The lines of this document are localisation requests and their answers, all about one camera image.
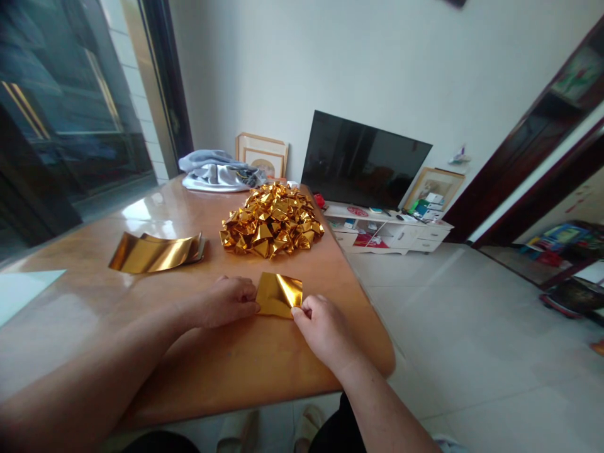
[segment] glossy table surface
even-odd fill
[[[302,280],[304,296],[323,294],[330,298],[345,314],[363,351],[382,374],[391,374],[392,343],[320,210],[315,209],[326,232],[311,250],[297,250],[292,256],[280,255],[273,260],[223,250],[218,237],[221,221],[247,196],[187,191],[177,178],[3,269],[67,271],[0,328],[0,398],[17,392],[155,307],[203,291],[222,274],[249,277],[257,283],[263,271]],[[203,231],[209,241],[200,263],[130,275],[107,267],[124,231],[162,238]],[[292,321],[253,316],[215,330],[192,330],[181,337],[137,394],[120,428],[202,417],[340,389]]]

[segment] gold foil paper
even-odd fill
[[[189,238],[161,239],[144,233],[124,233],[109,267],[129,274],[165,271],[203,258],[206,240],[201,233]]]
[[[259,315],[293,319],[291,308],[302,305],[302,282],[291,277],[263,272],[258,283],[256,302]]]
[[[315,218],[310,197],[278,182],[252,189],[243,208],[223,220],[220,240],[225,250],[273,258],[309,250],[325,230]]]

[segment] red sticker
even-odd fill
[[[360,208],[356,208],[355,206],[349,206],[348,210],[352,213],[355,214],[359,217],[369,217],[369,214],[367,214],[366,211],[360,209]]]

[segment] wooden picture frame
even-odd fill
[[[285,174],[284,156],[277,153],[244,147],[242,162],[264,171],[269,179],[281,178],[279,175]]]
[[[258,159],[262,159],[264,165],[270,170],[271,165],[274,168],[273,178],[285,178],[288,164],[289,145],[281,140],[274,138],[262,137],[250,133],[241,133],[235,139],[235,158],[241,162],[252,165]],[[260,158],[259,154],[264,154],[266,157]]]
[[[424,167],[404,208],[410,210],[417,200],[432,192],[443,196],[445,203],[442,205],[442,210],[444,211],[465,180],[466,177],[462,174]]]

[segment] picture frame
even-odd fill
[[[591,47],[583,47],[563,68],[551,91],[571,103],[580,102],[602,73],[604,59]]]
[[[264,171],[267,178],[281,178],[285,174],[284,156],[252,148],[243,148],[243,162]]]
[[[444,198],[444,211],[465,180],[466,177],[459,173],[424,167],[404,208],[408,211],[417,200],[424,198],[428,193],[435,193]]]
[[[271,179],[285,178],[289,145],[281,140],[243,132],[235,139],[235,158],[264,170]]]

